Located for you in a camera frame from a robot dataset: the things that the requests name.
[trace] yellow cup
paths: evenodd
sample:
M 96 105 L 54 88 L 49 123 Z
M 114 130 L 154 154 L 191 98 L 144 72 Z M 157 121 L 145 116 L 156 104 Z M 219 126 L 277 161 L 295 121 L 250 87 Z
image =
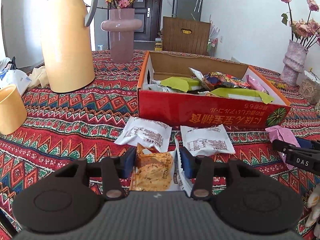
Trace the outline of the yellow cup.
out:
M 17 130 L 27 118 L 27 110 L 16 85 L 0 89 L 0 133 L 7 135 Z

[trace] red patterned tablecloth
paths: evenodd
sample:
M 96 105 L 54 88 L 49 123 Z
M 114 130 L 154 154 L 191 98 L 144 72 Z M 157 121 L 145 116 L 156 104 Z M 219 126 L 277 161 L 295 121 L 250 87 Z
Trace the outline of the red patterned tablecloth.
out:
M 114 144 L 130 116 L 138 116 L 136 86 L 144 51 L 137 50 L 128 64 L 114 64 L 108 51 L 94 51 L 96 78 L 87 87 L 67 94 L 53 93 L 50 88 L 34 88 L 22 96 L 28 117 L 22 127 L 10 135 L 0 135 L 0 207 L 12 218 L 15 196 L 51 172 L 84 157 L 88 162 L 103 156 L 121 155 L 128 146 Z M 264 76 L 280 81 L 279 73 L 257 68 Z M 320 119 L 297 89 L 284 86 L 281 92 L 293 107 L 283 123 L 296 136 L 320 139 Z M 255 166 L 265 174 L 292 188 L 306 200 L 318 176 L 299 169 L 288 171 L 278 154 L 272 150 L 268 134 L 263 131 L 226 127 L 236 154 L 232 158 Z M 180 139 L 178 128 L 172 131 Z M 215 155 L 214 160 L 228 161 L 230 155 Z M 130 182 L 123 180 L 124 187 Z M 100 193 L 102 185 L 91 180 L 90 187 Z M 213 190 L 219 193 L 225 187 L 223 178 L 215 178 Z M 296 228 L 305 239 L 313 239 L 312 228 L 304 222 L 310 210 L 306 207 Z M 0 240 L 9 239 L 0 228 Z

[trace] pink glass vase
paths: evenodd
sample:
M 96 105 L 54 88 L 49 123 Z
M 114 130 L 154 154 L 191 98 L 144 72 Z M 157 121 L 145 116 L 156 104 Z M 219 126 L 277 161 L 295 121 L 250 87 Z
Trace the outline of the pink glass vase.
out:
M 134 8 L 110 10 L 110 19 L 101 23 L 101 29 L 110 32 L 112 62 L 132 61 L 134 30 L 141 26 L 142 21 L 134 18 Z

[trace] screw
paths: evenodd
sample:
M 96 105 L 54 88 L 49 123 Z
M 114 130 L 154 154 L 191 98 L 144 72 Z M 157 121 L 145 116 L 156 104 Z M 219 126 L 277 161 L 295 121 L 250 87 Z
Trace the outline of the screw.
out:
M 117 198 L 122 195 L 121 191 L 118 189 L 111 189 L 106 193 L 106 196 L 109 198 Z
M 207 191 L 206 189 L 196 189 L 194 192 L 193 192 L 193 195 L 195 195 L 196 197 L 207 197 L 209 196 L 209 191 Z

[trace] wooden chair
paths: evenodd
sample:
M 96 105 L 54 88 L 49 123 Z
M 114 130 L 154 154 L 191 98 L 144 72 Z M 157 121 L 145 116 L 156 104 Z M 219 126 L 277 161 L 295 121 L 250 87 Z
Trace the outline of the wooden chair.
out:
M 207 54 L 210 23 L 163 17 L 162 50 Z

